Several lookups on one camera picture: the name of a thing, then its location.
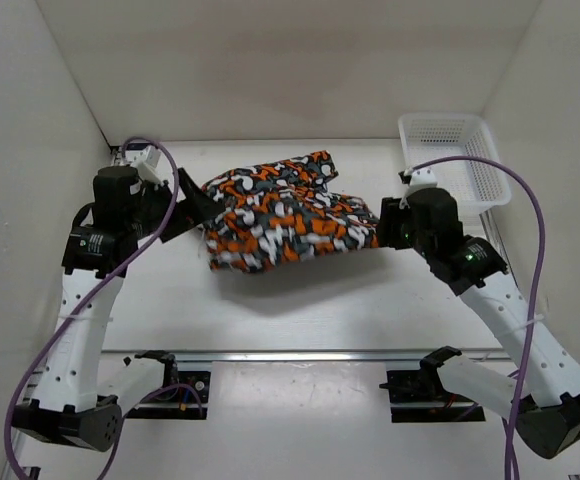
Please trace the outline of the orange camouflage shorts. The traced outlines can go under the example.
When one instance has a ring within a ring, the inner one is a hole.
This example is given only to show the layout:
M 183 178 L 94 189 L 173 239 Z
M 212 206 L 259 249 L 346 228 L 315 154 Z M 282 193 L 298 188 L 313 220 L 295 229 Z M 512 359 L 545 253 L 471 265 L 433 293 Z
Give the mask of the orange camouflage shorts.
M 379 218 L 360 197 L 331 192 L 326 150 L 228 170 L 202 190 L 225 209 L 203 226 L 209 268 L 246 274 L 379 246 Z

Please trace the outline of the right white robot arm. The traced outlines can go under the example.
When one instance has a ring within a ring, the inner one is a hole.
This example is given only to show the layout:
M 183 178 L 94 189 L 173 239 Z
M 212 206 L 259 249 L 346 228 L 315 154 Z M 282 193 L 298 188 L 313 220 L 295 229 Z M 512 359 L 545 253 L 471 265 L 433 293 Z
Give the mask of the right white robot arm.
M 515 381 L 441 347 L 420 362 L 418 387 L 430 399 L 457 394 L 507 417 L 535 454 L 552 459 L 580 440 L 580 364 L 538 318 L 485 239 L 467 235 L 454 198 L 428 187 L 408 197 L 385 197 L 378 241 L 382 247 L 412 249 L 431 273 L 484 322 L 519 369 L 520 404 L 513 404 Z

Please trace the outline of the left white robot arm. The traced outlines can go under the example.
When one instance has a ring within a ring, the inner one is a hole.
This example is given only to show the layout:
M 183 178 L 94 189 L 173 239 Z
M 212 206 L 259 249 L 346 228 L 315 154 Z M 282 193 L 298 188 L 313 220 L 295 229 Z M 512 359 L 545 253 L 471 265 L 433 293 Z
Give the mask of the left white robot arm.
M 99 383 L 111 313 L 130 262 L 152 241 L 167 242 L 223 209 L 184 169 L 176 187 L 136 167 L 112 166 L 93 179 L 94 200 L 75 215 L 63 259 L 58 336 L 42 355 L 30 400 L 15 406 L 11 426 L 44 443 L 105 452 L 123 417 L 149 395 L 168 400 L 180 377 L 173 354 L 146 350 Z

